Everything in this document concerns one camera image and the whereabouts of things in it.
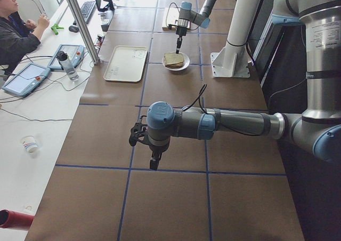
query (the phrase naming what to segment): white table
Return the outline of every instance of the white table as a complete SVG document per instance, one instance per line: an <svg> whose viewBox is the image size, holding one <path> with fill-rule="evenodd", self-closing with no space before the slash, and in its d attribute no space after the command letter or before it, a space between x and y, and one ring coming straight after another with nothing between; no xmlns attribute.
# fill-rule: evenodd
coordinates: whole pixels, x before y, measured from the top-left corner
<svg viewBox="0 0 341 241"><path fill-rule="evenodd" d="M66 6L67 2L64 1L51 18L50 25L55 23ZM60 44L84 45L80 33L72 33L68 30L73 20L70 8L68 8L59 23L59 26L64 27L64 30L59 30L57 36L50 28L46 30L41 45L36 51L28 54L28 57L53 55ZM88 29L94 42L97 34L103 35L101 19L97 12L93 14ZM33 58L32 60L43 66L47 66L49 62L47 58ZM29 60L24 60L23 63L18 65L14 73L19 72L29 62ZM77 68L79 79L75 82L71 81L65 73L51 73L49 79L56 80L60 78L58 81L67 90L84 81L83 84L72 91L66 91L57 82L45 80L36 89L36 92L28 97L3 103L18 98L10 98L11 95L0 90L2 109L29 119L72 119L92 66L91 58L87 55L83 64ZM0 188L2 194L0 196L0 210L7 209L35 214L70 124L70 120L28 121L0 110ZM39 149L33 154L27 153L20 143L21 138L27 135L34 136L39 145ZM26 234L26 231L0 229L0 240L21 241L25 239Z"/></svg>

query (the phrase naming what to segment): white cup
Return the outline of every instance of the white cup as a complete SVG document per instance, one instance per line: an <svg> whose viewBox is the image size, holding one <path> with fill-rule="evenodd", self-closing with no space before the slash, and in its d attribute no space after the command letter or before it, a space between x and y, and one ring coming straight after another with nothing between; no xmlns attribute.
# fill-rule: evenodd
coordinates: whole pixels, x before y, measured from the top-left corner
<svg viewBox="0 0 341 241"><path fill-rule="evenodd" d="M26 136L21 139L21 144L25 148L25 150L29 153L34 153L38 149L38 144L33 136Z"/></svg>

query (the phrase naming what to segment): blue joint cap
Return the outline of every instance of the blue joint cap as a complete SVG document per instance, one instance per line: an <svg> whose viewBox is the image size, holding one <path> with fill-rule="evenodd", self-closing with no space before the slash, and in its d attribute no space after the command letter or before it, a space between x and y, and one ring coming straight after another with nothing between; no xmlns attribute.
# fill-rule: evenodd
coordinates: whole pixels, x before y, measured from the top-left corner
<svg viewBox="0 0 341 241"><path fill-rule="evenodd" d="M327 162L341 164L341 125L326 130L313 145L315 157Z"/></svg>
<svg viewBox="0 0 341 241"><path fill-rule="evenodd" d="M167 102L158 101L148 108L147 124L152 129L161 130L167 128L173 122L174 117L173 107Z"/></svg>
<svg viewBox="0 0 341 241"><path fill-rule="evenodd" d="M192 3L183 1L181 3L181 8L184 10L192 10Z"/></svg>
<svg viewBox="0 0 341 241"><path fill-rule="evenodd" d="M215 129L215 119L208 114L202 114L198 126L198 140L210 140Z"/></svg>
<svg viewBox="0 0 341 241"><path fill-rule="evenodd" d="M207 29L210 22L211 22L211 20L210 20L209 18L206 18L206 19L202 22L202 24L200 25L201 28Z"/></svg>
<svg viewBox="0 0 341 241"><path fill-rule="evenodd" d="M282 26L299 26L303 24L300 22L299 17L277 14L272 14L272 23L274 25L279 24Z"/></svg>

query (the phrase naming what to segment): green object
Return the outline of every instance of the green object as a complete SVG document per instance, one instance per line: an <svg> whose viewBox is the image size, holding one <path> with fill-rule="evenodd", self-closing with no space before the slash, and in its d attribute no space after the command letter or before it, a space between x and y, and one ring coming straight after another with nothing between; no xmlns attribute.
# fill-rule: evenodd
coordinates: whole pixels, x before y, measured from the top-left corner
<svg viewBox="0 0 341 241"><path fill-rule="evenodd" d="M60 27L58 24L54 24L52 27L51 27L52 31L55 33L55 35L58 35L58 29L64 29L63 27Z"/></svg>

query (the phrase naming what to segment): water bottle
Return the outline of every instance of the water bottle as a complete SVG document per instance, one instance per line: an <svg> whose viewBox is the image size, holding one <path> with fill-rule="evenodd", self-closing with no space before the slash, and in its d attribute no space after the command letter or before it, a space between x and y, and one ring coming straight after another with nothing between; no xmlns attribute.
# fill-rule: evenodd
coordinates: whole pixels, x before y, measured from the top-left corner
<svg viewBox="0 0 341 241"><path fill-rule="evenodd" d="M74 66L72 65L67 53L65 53L64 51L59 51L57 53L56 58L60 64L60 66L62 67L62 70L64 70L66 72L68 77L71 80L77 80L78 74L77 74Z"/></svg>

